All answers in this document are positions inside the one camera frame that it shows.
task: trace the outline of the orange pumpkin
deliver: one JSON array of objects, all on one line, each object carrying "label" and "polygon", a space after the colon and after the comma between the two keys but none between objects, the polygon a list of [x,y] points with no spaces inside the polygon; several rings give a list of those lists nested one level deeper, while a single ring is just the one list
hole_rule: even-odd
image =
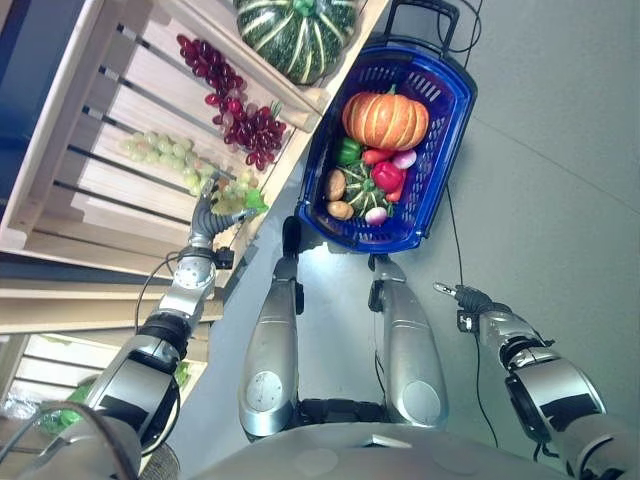
[{"label": "orange pumpkin", "polygon": [[393,93],[356,93],[342,110],[347,135],[373,148],[410,150],[424,138],[429,112],[420,102]]}]

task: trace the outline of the pumpkin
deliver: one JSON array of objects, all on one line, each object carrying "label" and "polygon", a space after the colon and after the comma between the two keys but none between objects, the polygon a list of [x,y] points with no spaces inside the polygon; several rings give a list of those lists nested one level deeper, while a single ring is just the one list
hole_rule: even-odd
[{"label": "pumpkin", "polygon": [[342,110],[347,135],[373,148],[410,150],[422,141],[429,125],[424,105],[393,93],[356,93]]},{"label": "pumpkin", "polygon": [[356,0],[234,0],[242,39],[293,83],[330,71],[353,35]]},{"label": "pumpkin", "polygon": [[339,167],[347,180],[343,200],[353,207],[356,215],[364,217],[370,209],[387,207],[384,192],[375,186],[370,177],[370,169],[364,164]]}]

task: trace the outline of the plastic basket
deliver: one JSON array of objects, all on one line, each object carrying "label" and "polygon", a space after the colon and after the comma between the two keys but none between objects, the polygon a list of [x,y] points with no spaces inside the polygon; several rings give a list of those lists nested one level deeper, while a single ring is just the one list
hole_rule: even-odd
[{"label": "plastic basket", "polygon": [[[395,8],[406,3],[435,4],[446,8],[442,13],[447,16],[455,11],[444,47],[389,34]],[[304,193],[296,213],[327,239],[348,249],[365,253],[397,252],[417,247],[428,234],[477,92],[473,79],[446,54],[457,10],[442,5],[434,1],[393,2],[386,34],[362,50],[312,140]],[[415,46],[427,51],[417,50]],[[345,136],[342,109],[355,93],[382,93],[393,84],[397,93],[422,102],[429,111],[429,128],[424,140],[415,147],[418,158],[408,171],[402,198],[395,206],[393,217],[380,227],[367,225],[363,218],[336,220],[327,213],[323,187],[328,171],[335,165],[335,144]]]}]

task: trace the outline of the basket handle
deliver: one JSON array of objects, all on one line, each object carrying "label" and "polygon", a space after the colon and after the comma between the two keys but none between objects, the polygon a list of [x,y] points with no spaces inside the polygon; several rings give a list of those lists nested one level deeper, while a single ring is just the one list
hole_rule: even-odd
[{"label": "basket handle", "polygon": [[[406,35],[393,35],[391,34],[391,29],[393,28],[393,23],[396,19],[396,11],[400,5],[409,5],[412,7],[421,7],[426,8],[428,10],[433,10],[434,12],[444,15],[449,19],[449,27],[447,28],[447,34],[444,37],[444,41],[442,45],[435,45],[434,43],[428,42],[426,40],[422,40],[420,38],[409,37]],[[395,38],[395,40],[391,41],[400,41],[403,43],[413,43],[419,45],[421,47],[427,48],[436,52],[439,56],[444,57],[447,55],[449,51],[449,46],[451,45],[451,40],[453,39],[453,33],[456,30],[456,25],[458,24],[458,18],[460,17],[460,12],[458,8],[449,3],[443,2],[442,0],[393,0],[391,2],[391,9],[389,10],[389,17],[387,18],[387,25],[384,29],[384,37],[387,38],[386,41]]]}]

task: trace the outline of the red grapes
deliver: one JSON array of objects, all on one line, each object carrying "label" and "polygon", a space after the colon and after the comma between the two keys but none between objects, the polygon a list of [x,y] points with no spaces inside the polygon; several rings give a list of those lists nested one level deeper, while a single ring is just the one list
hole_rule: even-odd
[{"label": "red grapes", "polygon": [[270,107],[244,104],[247,84],[224,56],[209,42],[189,40],[185,35],[176,37],[180,56],[196,77],[203,78],[214,89],[204,101],[220,112],[211,121],[223,129],[223,140],[231,149],[238,145],[250,153],[245,163],[262,171],[275,161],[274,152],[282,148],[282,135],[287,129],[284,122],[275,119]]}]

